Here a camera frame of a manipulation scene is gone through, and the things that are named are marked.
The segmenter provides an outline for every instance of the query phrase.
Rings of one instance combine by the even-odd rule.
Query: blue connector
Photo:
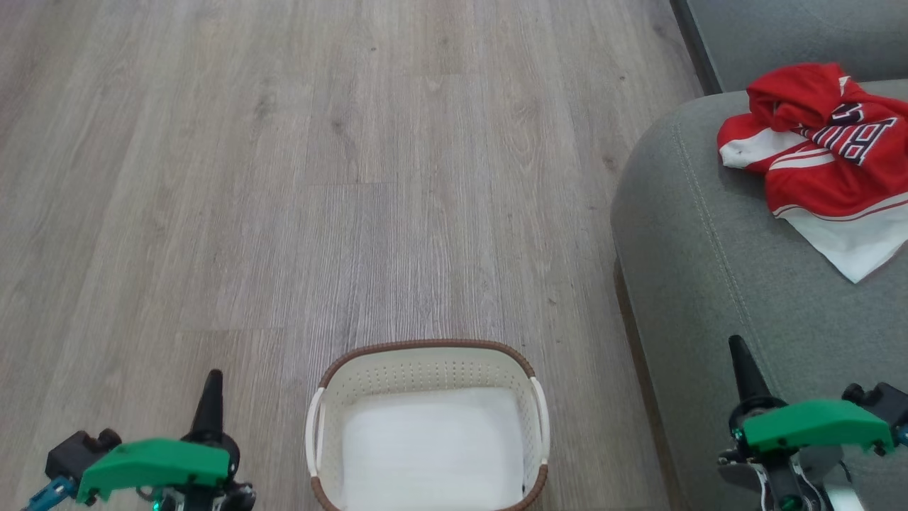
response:
[[[65,477],[57,477],[51,483],[28,499],[28,506],[22,511],[49,511],[57,504],[75,496],[75,485]]]

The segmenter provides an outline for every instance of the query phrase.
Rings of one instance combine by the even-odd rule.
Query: gray couch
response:
[[[904,0],[688,0],[676,13],[688,35],[701,39],[688,41],[693,57],[708,54],[699,61],[705,85],[713,80],[722,90],[798,61],[840,62],[859,79],[908,77]],[[801,37],[790,34],[793,19],[813,24]],[[774,38],[754,46],[760,39],[748,30],[784,33],[791,49],[779,55],[785,46]],[[908,80],[864,88],[908,101]],[[747,340],[772,391],[789,402],[838,398],[852,382],[908,389],[908,250],[854,285],[773,219],[762,179],[718,161],[719,126],[746,110],[746,94],[730,92],[657,122],[628,161],[612,209],[670,455],[695,511],[758,508],[753,494],[716,472],[737,403],[730,335]],[[908,509],[905,453],[880,459],[853,452],[847,462],[870,511]]]

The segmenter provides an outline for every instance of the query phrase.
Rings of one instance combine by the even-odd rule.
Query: basket rim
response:
[[[539,471],[536,475],[536,483],[533,484],[533,487],[530,488],[526,496],[524,496],[520,502],[517,502],[514,506],[505,507],[497,511],[524,511],[527,509],[533,502],[539,497],[539,494],[542,493],[543,486],[546,485],[546,479],[548,479],[548,464],[543,463],[539,466]],[[321,479],[318,476],[313,477],[310,480],[312,484],[312,492],[315,493],[315,499],[319,501],[322,507],[327,511],[343,511],[339,507],[335,506],[333,502],[328,498],[328,494],[325,493],[324,488],[321,487]]]
[[[485,341],[479,339],[421,339],[421,340],[412,340],[412,341],[401,341],[395,343],[384,343],[375,346],[364,346],[361,348],[354,349],[340,358],[334,361],[331,366],[328,367],[328,370],[325,371],[324,376],[321,377],[319,382],[319,387],[327,388],[328,384],[331,382],[331,379],[334,377],[334,374],[341,369],[342,366],[353,360],[354,358],[359,358],[366,355],[374,355],[377,353],[384,353],[389,351],[401,351],[406,349],[416,349],[416,348],[432,348],[432,347],[455,347],[455,348],[473,348],[473,349],[490,349],[499,351],[507,356],[510,356],[514,359],[515,362],[520,365],[523,371],[527,374],[528,378],[536,377],[536,372],[533,371],[533,366],[529,364],[527,359],[520,354],[520,352],[508,345],[501,344],[495,341]]]

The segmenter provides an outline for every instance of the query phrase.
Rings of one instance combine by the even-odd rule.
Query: red and white clothing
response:
[[[719,130],[722,163],[765,176],[766,202],[858,282],[908,239],[908,103],[836,64],[792,65],[747,88]]]

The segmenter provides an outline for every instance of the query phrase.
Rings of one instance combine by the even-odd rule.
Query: basket handle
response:
[[[316,415],[319,414],[321,407],[321,393],[324,391],[325,387],[320,387],[315,391],[315,396],[312,397],[312,402],[309,404],[309,413],[306,414],[306,465],[309,467],[309,474],[312,477],[319,474],[315,457],[315,426]]]
[[[552,432],[551,424],[548,422],[548,403],[546,402],[546,393],[542,391],[542,385],[535,376],[529,381],[533,384],[533,390],[536,391],[536,408],[539,411],[539,431],[542,434],[542,463],[548,464],[548,450],[551,448]]]

